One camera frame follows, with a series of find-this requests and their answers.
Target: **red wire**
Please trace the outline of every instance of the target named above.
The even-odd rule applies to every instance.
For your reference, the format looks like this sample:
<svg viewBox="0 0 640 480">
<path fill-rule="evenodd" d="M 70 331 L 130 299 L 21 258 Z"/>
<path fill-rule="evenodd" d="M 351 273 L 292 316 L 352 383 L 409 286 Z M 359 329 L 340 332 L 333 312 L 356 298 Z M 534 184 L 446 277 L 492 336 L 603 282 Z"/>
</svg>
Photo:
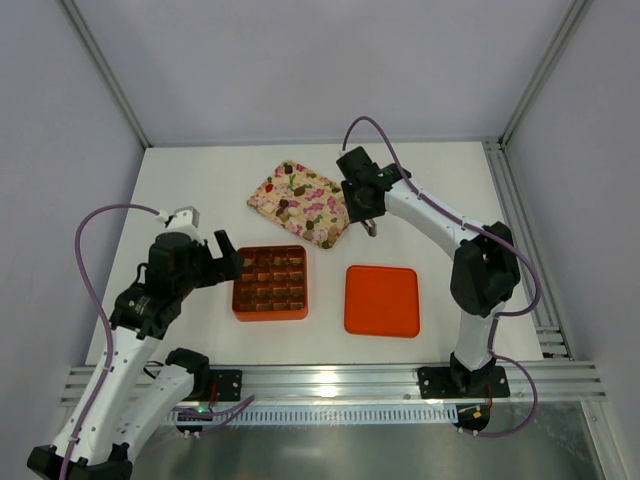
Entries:
<svg viewBox="0 0 640 480">
<path fill-rule="evenodd" d="M 214 404 L 214 402 L 217 400 L 216 398 L 216 392 L 218 390 L 218 384 L 214 383 L 213 387 L 211 387 L 211 397 L 209 397 L 209 408 L 211 408 Z"/>
<path fill-rule="evenodd" d="M 487 396 L 489 397 L 489 410 L 493 407 L 493 393 L 491 391 L 491 384 L 487 383 Z"/>
</svg>

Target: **cable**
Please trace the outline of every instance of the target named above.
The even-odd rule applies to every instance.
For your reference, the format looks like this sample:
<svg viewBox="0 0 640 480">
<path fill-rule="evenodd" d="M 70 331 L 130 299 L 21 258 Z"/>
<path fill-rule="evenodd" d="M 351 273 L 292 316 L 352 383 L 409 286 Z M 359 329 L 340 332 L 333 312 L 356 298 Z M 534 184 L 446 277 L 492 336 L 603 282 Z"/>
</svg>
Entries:
<svg viewBox="0 0 640 480">
<path fill-rule="evenodd" d="M 378 131 L 378 133 L 382 137 L 382 140 L 384 141 L 384 143 L 386 144 L 387 148 L 389 149 L 389 153 L 391 153 L 391 157 L 393 158 L 393 161 L 398 166 L 398 170 L 400 172 L 400 175 L 402 176 L 403 180 L 405 181 L 405 183 L 407 184 L 407 186 L 409 187 L 409 189 L 413 193 L 418 195 L 418 197 L 421 200 L 423 200 L 424 202 L 426 202 L 427 205 L 429 205 L 431 208 L 436 210 L 438 213 L 440 213 L 441 215 L 443 215 L 446 218 L 448 218 L 449 220 L 451 220 L 456 225 L 459 225 L 462 228 L 468 228 L 472 232 L 478 233 L 478 234 L 480 234 L 480 235 L 482 235 L 482 236 L 484 236 L 484 237 L 486 237 L 486 238 L 488 238 L 490 240 L 493 240 L 494 242 L 496 242 L 500 246 L 506 248 L 511 253 L 513 253 L 516 257 L 518 257 L 518 259 L 522 263 L 525 264 L 525 266 L 527 267 L 527 270 L 529 270 L 529 272 L 531 273 L 531 276 L 533 277 L 533 283 L 535 284 L 535 287 L 536 287 L 536 293 L 535 293 L 535 295 L 533 297 L 533 300 L 531 301 L 531 303 L 529 304 L 528 307 L 526 307 L 526 308 L 524 308 L 522 310 L 518 310 L 516 312 L 500 312 L 500 313 L 497 314 L 497 316 L 498 317 L 519 317 L 520 315 L 525 315 L 525 314 L 533 311 L 536 308 L 536 306 L 538 305 L 538 303 L 540 302 L 540 297 L 542 296 L 542 285 L 540 283 L 540 278 L 538 277 L 538 273 L 536 272 L 536 269 L 533 266 L 533 264 L 531 263 L 531 261 L 522 252 L 520 252 L 520 250 L 515 248 L 513 245 L 511 245 L 506 240 L 503 240 L 502 238 L 494 235 L 491 232 L 487 232 L 483 228 L 479 228 L 479 227 L 476 227 L 475 225 L 470 225 L 468 223 L 465 223 L 462 219 L 456 217 L 454 214 L 452 214 L 451 212 L 447 211 L 445 208 L 441 207 L 436 202 L 434 202 L 431 198 L 429 198 L 424 193 L 422 193 L 420 191 L 420 189 L 418 189 L 418 187 L 416 187 L 413 184 L 413 182 L 411 181 L 409 176 L 404 171 L 404 168 L 402 168 L 402 164 L 400 163 L 400 159 L 398 158 L 398 155 L 396 154 L 396 151 L 393 148 L 393 145 L 391 145 L 391 140 L 389 140 L 389 137 L 384 132 L 382 127 L 378 124 L 378 122 L 376 122 L 373 118 L 368 117 L 366 115 L 363 115 L 361 117 L 356 118 L 353 121 L 353 123 L 349 126 L 349 129 L 347 130 L 347 133 L 344 136 L 344 141 L 342 142 L 342 151 L 345 151 L 347 149 L 347 142 L 349 141 L 349 136 L 351 135 L 351 131 L 353 130 L 353 128 L 359 122 L 361 122 L 363 120 L 369 122 Z"/>
<path fill-rule="evenodd" d="M 491 410 L 491 408 L 493 407 L 493 392 L 491 391 L 491 384 L 487 383 L 485 390 L 487 391 L 487 397 L 489 398 L 489 405 L 488 408 L 489 410 Z"/>
<path fill-rule="evenodd" d="M 80 225 L 78 225 L 78 229 L 76 230 L 76 236 L 74 241 L 76 263 L 78 264 L 78 270 L 80 270 L 80 277 L 82 277 L 82 282 L 84 283 L 84 286 L 87 289 L 87 293 L 89 294 L 89 298 L 91 299 L 91 302 L 93 303 L 93 305 L 96 307 L 96 310 L 98 311 L 98 315 L 100 317 L 102 326 L 104 328 L 104 332 L 107 340 L 107 358 L 105 359 L 104 369 L 102 370 L 102 372 L 100 373 L 100 376 L 98 377 L 96 386 L 91 392 L 91 395 L 89 395 L 89 399 L 87 400 L 87 403 L 85 404 L 84 408 L 80 412 L 80 415 L 78 416 L 78 420 L 75 423 L 75 427 L 71 432 L 71 438 L 69 439 L 69 444 L 67 445 L 67 449 L 64 454 L 64 458 L 62 460 L 62 465 L 60 467 L 60 476 L 59 476 L 60 480 L 66 480 L 67 478 L 67 470 L 69 469 L 69 462 L 71 461 L 73 448 L 75 447 L 76 442 L 78 441 L 78 434 L 82 429 L 84 420 L 87 418 L 87 415 L 89 414 L 89 410 L 91 410 L 91 407 L 93 406 L 94 402 L 96 401 L 96 398 L 98 397 L 98 394 L 100 393 L 100 390 L 102 389 L 102 385 L 107 379 L 107 375 L 109 374 L 109 369 L 111 368 L 111 364 L 113 363 L 113 353 L 114 353 L 113 337 L 111 336 L 111 328 L 109 327 L 109 318 L 107 317 L 107 314 L 102 308 L 102 304 L 100 303 L 100 299 L 98 298 L 96 291 L 93 289 L 93 285 L 91 285 L 91 280 L 89 280 L 89 275 L 87 274 L 87 269 L 85 268 L 84 260 L 82 259 L 82 250 L 80 248 L 80 238 L 82 237 L 82 231 L 84 230 L 84 227 L 87 225 L 87 223 L 89 223 L 89 221 L 93 217 L 95 217 L 96 215 L 99 215 L 100 213 L 107 212 L 109 210 L 118 210 L 118 209 L 142 210 L 145 212 L 152 213 L 153 215 L 156 215 L 156 216 L 160 214 L 160 212 L 158 212 L 157 210 L 154 210 L 153 208 L 145 207 L 144 205 L 135 205 L 135 204 L 129 204 L 129 203 L 118 203 L 114 205 L 107 205 L 102 208 L 98 208 L 97 210 L 94 210 L 89 215 L 84 217 L 84 219 L 82 219 L 82 221 L 80 222 Z"/>
<path fill-rule="evenodd" d="M 138 266 L 136 267 L 136 279 L 133 281 L 131 285 L 135 285 L 140 280 L 140 277 L 142 276 L 142 267 L 148 268 L 149 264 L 148 263 L 138 264 Z"/>
<path fill-rule="evenodd" d="M 233 420 L 235 420 L 239 415 L 241 415 L 242 412 L 244 412 L 247 409 L 249 404 L 251 402 L 253 402 L 254 399 L 255 399 L 255 397 L 253 395 L 251 395 L 250 397 L 248 397 L 245 400 L 245 402 L 247 402 L 247 403 L 242 405 L 242 407 L 238 407 L 238 405 L 236 405 L 237 410 L 235 411 L 235 413 L 233 413 L 229 418 L 224 420 L 222 423 L 219 423 L 218 425 L 215 425 L 215 426 L 211 427 L 209 430 L 205 430 L 204 432 L 200 432 L 200 436 L 201 437 L 205 437 L 207 435 L 211 435 L 212 433 L 217 432 L 218 430 L 222 430 L 224 427 L 229 425 Z"/>
<path fill-rule="evenodd" d="M 505 357 L 505 356 L 502 356 L 502 355 L 497 355 L 493 351 L 493 343 L 494 343 L 496 331 L 497 331 L 497 328 L 498 328 L 498 319 L 500 317 L 519 317 L 521 315 L 525 315 L 525 314 L 533 311 L 538 306 L 538 303 L 540 303 L 540 298 L 542 297 L 542 284 L 540 282 L 540 277 L 538 276 L 538 273 L 536 272 L 536 269 L 533 266 L 533 263 L 531 263 L 531 261 L 520 250 L 515 248 L 513 245 L 511 245 L 506 240 L 503 240 L 502 238 L 492 234 L 491 232 L 487 232 L 483 228 L 479 228 L 479 227 L 476 227 L 475 225 L 470 225 L 468 223 L 465 223 L 462 219 L 456 217 L 453 213 L 451 213 L 448 210 L 446 210 L 445 208 L 441 207 L 436 202 L 434 202 L 431 198 L 429 198 L 427 195 L 422 193 L 420 191 L 420 189 L 418 189 L 418 187 L 416 187 L 413 184 L 413 182 L 411 181 L 409 176 L 404 171 L 404 168 L 402 168 L 402 164 L 400 163 L 400 159 L 398 158 L 398 155 L 396 154 L 396 151 L 393 148 L 393 145 L 391 144 L 391 140 L 389 140 L 389 137 L 384 132 L 382 127 L 373 118 L 371 118 L 371 117 L 369 117 L 367 115 L 362 115 L 362 116 L 356 118 L 351 123 L 351 125 L 347 129 L 347 133 L 344 136 L 344 141 L 342 142 L 342 151 L 343 152 L 347 149 L 347 142 L 349 141 L 349 136 L 351 135 L 351 131 L 361 121 L 369 122 L 378 131 L 378 133 L 382 137 L 382 140 L 384 141 L 385 145 L 389 149 L 389 153 L 391 154 L 391 157 L 393 158 L 393 161 L 397 165 L 398 171 L 400 172 L 400 175 L 402 176 L 403 180 L 405 181 L 405 183 L 407 184 L 407 186 L 409 187 L 409 189 L 413 193 L 418 195 L 418 197 L 421 200 L 423 200 L 427 205 L 429 205 L 431 208 L 435 209 L 438 213 L 440 213 L 444 217 L 446 217 L 449 220 L 451 220 L 456 225 L 459 225 L 462 228 L 468 228 L 472 232 L 475 232 L 475 233 L 477 233 L 479 235 L 482 235 L 482 236 L 488 238 L 489 240 L 492 240 L 492 241 L 496 242 L 497 244 L 499 244 L 500 246 L 502 246 L 502 247 L 506 248 L 507 250 L 509 250 L 516 257 L 518 257 L 518 259 L 527 267 L 527 270 L 529 270 L 529 273 L 531 273 L 531 277 L 533 278 L 533 283 L 535 284 L 535 292 L 536 292 L 534 297 L 533 297 L 533 300 L 531 301 L 531 303 L 527 307 L 523 308 L 522 310 L 518 310 L 518 311 L 515 311 L 515 312 L 498 312 L 498 313 L 496 313 L 494 315 L 494 317 L 493 317 L 493 322 L 491 324 L 491 330 L 489 332 L 489 341 L 488 341 L 488 345 L 487 345 L 487 349 L 489 350 L 489 353 L 491 354 L 491 356 L 493 358 L 495 358 L 496 360 L 502 360 L 502 361 L 511 363 L 516 368 L 518 368 L 524 374 L 524 376 L 527 378 L 527 380 L 529 381 L 529 384 L 531 385 L 531 390 L 532 390 L 532 393 L 533 393 L 533 404 L 531 406 L 531 411 L 529 412 L 529 415 L 527 416 L 527 418 L 525 418 L 525 420 L 520 425 L 518 425 L 517 427 L 514 427 L 514 428 L 512 428 L 510 430 L 506 430 L 504 432 L 495 432 L 495 433 L 482 433 L 482 432 L 480 432 L 480 433 L 478 433 L 478 432 L 473 432 L 473 431 L 468 430 L 468 429 L 463 429 L 463 431 L 465 431 L 466 433 L 469 433 L 471 435 L 479 436 L 479 437 L 489 437 L 489 438 L 503 437 L 503 436 L 506 436 L 506 435 L 511 435 L 513 433 L 519 432 L 524 427 L 526 427 L 533 420 L 533 417 L 535 416 L 536 410 L 538 408 L 538 390 L 536 389 L 535 383 L 534 383 L 533 379 L 531 378 L 531 375 L 529 375 L 529 372 L 527 372 L 527 370 L 522 366 L 522 364 L 520 364 L 519 362 L 517 362 L 516 360 L 513 360 L 511 358 L 508 358 L 508 357 Z"/>
<path fill-rule="evenodd" d="M 158 367 L 164 367 L 164 363 L 159 362 L 159 361 L 157 361 L 157 360 L 149 360 L 149 361 L 147 362 L 147 365 L 149 365 L 149 364 L 157 365 Z M 151 378 L 153 378 L 154 380 L 155 380 L 156 378 L 158 378 L 158 376 L 157 376 L 157 375 L 154 375 L 153 373 L 151 373 L 151 371 L 150 371 L 147 367 L 143 367 L 143 368 L 142 368 L 142 371 L 147 375 L 147 377 L 151 377 Z"/>
<path fill-rule="evenodd" d="M 211 387 L 211 397 L 209 397 L 209 405 L 208 405 L 209 411 L 211 411 L 211 413 L 213 413 L 213 405 L 218 401 L 218 397 L 216 395 L 217 392 L 218 392 L 218 384 L 214 383 L 213 387 Z"/>
<path fill-rule="evenodd" d="M 235 404 L 233 407 L 228 408 L 227 410 L 221 410 L 219 412 L 198 412 L 190 407 L 176 407 L 173 409 L 174 412 L 182 413 L 184 415 L 188 415 L 191 418 L 198 418 L 200 420 L 213 420 L 215 417 L 223 417 L 231 412 L 236 411 L 237 409 L 242 409 L 244 411 L 251 402 L 255 400 L 255 395 L 251 395 L 250 397 L 245 398 L 243 401 Z"/>
</svg>

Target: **metal floor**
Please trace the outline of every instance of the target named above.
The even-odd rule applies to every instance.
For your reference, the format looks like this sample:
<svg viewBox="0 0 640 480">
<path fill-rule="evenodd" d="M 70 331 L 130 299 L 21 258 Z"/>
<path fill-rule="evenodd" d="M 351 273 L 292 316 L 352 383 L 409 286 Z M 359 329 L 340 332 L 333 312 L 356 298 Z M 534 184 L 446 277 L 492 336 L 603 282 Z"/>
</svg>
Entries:
<svg viewBox="0 0 640 480">
<path fill-rule="evenodd" d="M 527 404 L 496 404 L 490 429 L 515 426 Z M 134 480 L 604 479 L 579 403 L 543 403 L 535 421 L 502 439 L 451 425 L 254 427 L 184 440 L 152 437 Z"/>
</svg>

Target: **white table surface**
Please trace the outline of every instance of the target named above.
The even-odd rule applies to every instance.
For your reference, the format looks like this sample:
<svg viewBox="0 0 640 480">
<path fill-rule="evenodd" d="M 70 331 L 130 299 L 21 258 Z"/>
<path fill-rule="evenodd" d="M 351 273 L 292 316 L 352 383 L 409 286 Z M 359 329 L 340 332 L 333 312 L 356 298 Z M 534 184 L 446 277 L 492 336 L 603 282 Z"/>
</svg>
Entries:
<svg viewBox="0 0 640 480">
<path fill-rule="evenodd" d="M 380 166 L 391 162 L 383 144 L 365 145 Z M 480 142 L 400 143 L 405 168 L 414 178 L 465 215 L 491 224 L 503 220 Z M 404 221 L 378 219 L 378 236 L 369 238 L 352 225 L 331 250 L 321 250 L 258 215 L 246 200 L 283 160 L 296 160 L 329 178 L 342 176 L 335 161 L 338 145 L 153 148 L 147 150 L 133 203 L 169 212 L 195 206 L 200 230 L 219 255 L 213 231 L 225 229 L 236 248 L 300 244 L 307 249 L 310 308 L 301 321 L 238 321 L 231 311 L 230 282 L 196 290 L 182 305 L 154 355 L 163 361 L 178 347 L 209 356 L 218 364 L 414 363 L 445 362 L 456 344 L 460 310 L 449 293 L 451 260 L 427 237 Z M 162 228 L 151 215 L 130 211 L 104 297 L 107 314 L 116 296 L 147 259 L 149 246 Z M 350 335 L 344 330 L 344 283 L 354 264 L 413 268 L 420 288 L 420 334 L 413 339 Z M 518 286 L 508 309 L 526 305 Z M 97 325 L 87 364 L 104 348 Z M 542 358 L 529 315 L 504 319 L 496 351 L 518 360 Z"/>
</svg>

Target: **metal frame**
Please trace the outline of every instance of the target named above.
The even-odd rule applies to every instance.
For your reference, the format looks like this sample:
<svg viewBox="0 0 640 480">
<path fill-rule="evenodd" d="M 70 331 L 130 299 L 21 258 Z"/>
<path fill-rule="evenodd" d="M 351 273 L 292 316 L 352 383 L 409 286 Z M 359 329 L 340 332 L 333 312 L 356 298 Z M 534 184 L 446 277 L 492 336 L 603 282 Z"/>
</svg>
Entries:
<svg viewBox="0 0 640 480">
<path fill-rule="evenodd" d="M 127 97 L 125 96 L 122 88 L 120 87 L 120 84 L 118 83 L 118 79 L 116 78 L 113 71 L 111 70 L 109 63 L 107 62 L 107 59 L 105 58 L 102 51 L 100 50 L 100 46 L 98 45 L 98 42 L 96 42 L 96 39 L 93 37 L 93 34 L 91 33 L 91 30 L 87 25 L 87 22 L 82 16 L 82 13 L 80 13 L 80 10 L 78 9 L 75 1 L 74 0 L 57 0 L 57 1 L 58 1 L 58 4 L 60 5 L 60 8 L 62 9 L 62 12 L 65 14 L 65 16 L 67 17 L 67 20 L 69 20 L 69 23 L 71 24 L 71 26 L 73 27 L 73 30 L 77 34 L 78 40 L 85 47 L 87 53 L 89 54 L 89 57 L 93 61 L 98 71 L 98 74 L 104 81 L 105 86 L 107 87 L 107 90 L 109 90 L 109 93 L 111 94 L 114 102 L 116 103 L 116 105 L 120 109 L 120 112 L 122 112 L 122 115 L 124 116 L 125 120 L 129 124 L 129 127 L 131 128 L 132 133 L 138 139 L 140 146 L 144 149 L 151 147 L 151 143 L 149 142 L 147 135 L 144 133 L 142 125 L 140 125 L 138 118 L 136 117 L 133 109 L 131 108 L 131 105 L 129 104 Z"/>
<path fill-rule="evenodd" d="M 220 424 L 231 417 L 221 416 Z M 372 404 L 361 405 L 258 405 L 252 403 L 233 419 L 234 427 L 267 426 L 342 426 L 342 425 L 417 425 L 426 423 L 457 423 L 458 409 L 453 404 Z M 171 412 L 164 426 L 201 427 L 203 420 L 184 418 L 184 414 Z"/>
<path fill-rule="evenodd" d="M 509 363 L 504 366 L 511 387 L 510 398 L 496 398 L 496 403 L 530 403 L 531 389 L 520 370 Z M 541 402 L 604 401 L 606 395 L 593 362 L 547 360 L 523 362 L 536 382 Z M 216 365 L 216 368 L 241 369 L 242 395 L 256 396 L 258 405 L 397 405 L 420 404 L 417 370 L 423 364 L 388 365 Z M 71 370 L 61 406 L 75 406 L 82 396 L 95 367 Z M 159 371 L 160 367 L 148 367 Z M 131 401 L 140 396 L 151 379 L 140 375 Z M 468 403 L 468 399 L 434 400 L 437 403 Z"/>
<path fill-rule="evenodd" d="M 57 0 L 63 13 L 86 48 L 107 89 L 121 110 L 133 134 L 143 148 L 151 147 L 140 122 L 130 106 L 120 84 L 95 40 L 74 0 Z M 611 420 L 611 406 L 606 401 L 603 386 L 592 362 L 576 362 L 570 354 L 566 333 L 562 329 L 561 315 L 553 288 L 549 283 L 544 262 L 536 247 L 535 235 L 527 219 L 516 178 L 509 165 L 507 147 L 531 108 L 546 80 L 558 63 L 568 42 L 578 28 L 593 0 L 572 0 L 558 29 L 528 82 L 524 93 L 499 139 L 484 141 L 484 150 L 496 186 L 505 220 L 514 232 L 516 244 L 534 262 L 543 282 L 543 302 L 534 314 L 538 338 L 546 360 L 525 362 L 540 393 L 541 401 L 581 401 L 595 449 L 607 478 L 631 478 L 625 468 L 619 438 Z M 533 294 L 531 278 L 523 275 L 525 291 Z M 325 366 L 241 366 L 244 371 L 243 394 L 257 396 L 257 405 L 263 408 L 291 406 L 318 408 L 319 406 L 360 406 L 364 409 L 388 411 L 399 406 L 424 405 L 417 385 L 417 368 L 423 365 L 325 365 Z M 77 404 L 94 367 L 71 370 L 60 406 L 61 411 Z M 529 387 L 515 367 L 505 364 L 507 377 L 515 393 L 509 399 L 496 402 L 531 401 Z M 149 385 L 141 376 L 131 400 Z M 447 400 L 456 403 L 459 400 Z"/>
<path fill-rule="evenodd" d="M 582 22 L 582 19 L 589 10 L 591 3 L 593 3 L 593 0 L 573 0 L 571 2 L 571 5 L 562 18 L 556 33 L 549 42 L 547 49 L 542 55 L 540 63 L 533 72 L 529 83 L 524 89 L 524 93 L 518 100 L 518 104 L 507 122 L 507 126 L 505 127 L 504 133 L 499 141 L 501 146 L 508 145 L 513 138 L 513 134 L 537 98 L 540 90 L 544 87 L 549 75 L 553 72 L 553 69 L 557 65 L 562 53 L 567 48 L 571 37 L 576 32 L 578 26 Z"/>
</svg>

